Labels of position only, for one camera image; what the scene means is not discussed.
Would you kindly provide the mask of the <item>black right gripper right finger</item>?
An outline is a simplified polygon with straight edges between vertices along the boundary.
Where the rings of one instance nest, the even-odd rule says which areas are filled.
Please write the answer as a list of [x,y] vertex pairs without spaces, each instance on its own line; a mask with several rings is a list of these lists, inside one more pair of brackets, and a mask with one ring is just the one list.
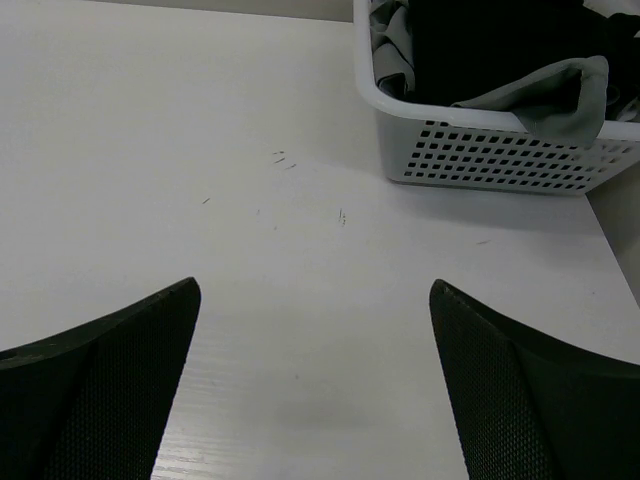
[[638,365],[533,329],[441,279],[429,308],[470,478],[638,478]]

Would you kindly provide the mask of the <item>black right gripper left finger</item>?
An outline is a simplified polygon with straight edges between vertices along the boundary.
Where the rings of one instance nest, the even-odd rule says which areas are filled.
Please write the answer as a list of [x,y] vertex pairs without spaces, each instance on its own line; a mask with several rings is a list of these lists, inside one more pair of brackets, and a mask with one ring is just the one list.
[[200,305],[185,278],[2,351],[2,478],[150,478]]

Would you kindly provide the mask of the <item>black skirt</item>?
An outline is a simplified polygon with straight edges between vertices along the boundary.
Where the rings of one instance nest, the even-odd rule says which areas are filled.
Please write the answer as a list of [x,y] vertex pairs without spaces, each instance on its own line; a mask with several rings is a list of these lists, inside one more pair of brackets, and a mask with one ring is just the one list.
[[639,95],[639,18],[581,1],[412,1],[413,98],[450,106],[553,63],[602,56],[615,119]]

